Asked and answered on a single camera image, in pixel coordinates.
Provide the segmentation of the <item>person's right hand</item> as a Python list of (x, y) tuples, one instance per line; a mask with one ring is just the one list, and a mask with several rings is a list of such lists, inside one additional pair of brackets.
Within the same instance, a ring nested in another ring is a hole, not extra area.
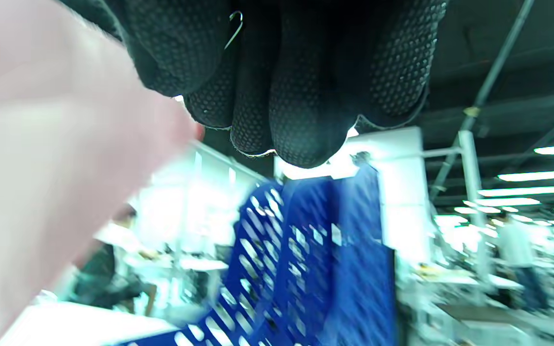
[(64, 0), (121, 42), (146, 88), (183, 97), (247, 156), (321, 166), (362, 118), (411, 122), (447, 0)]

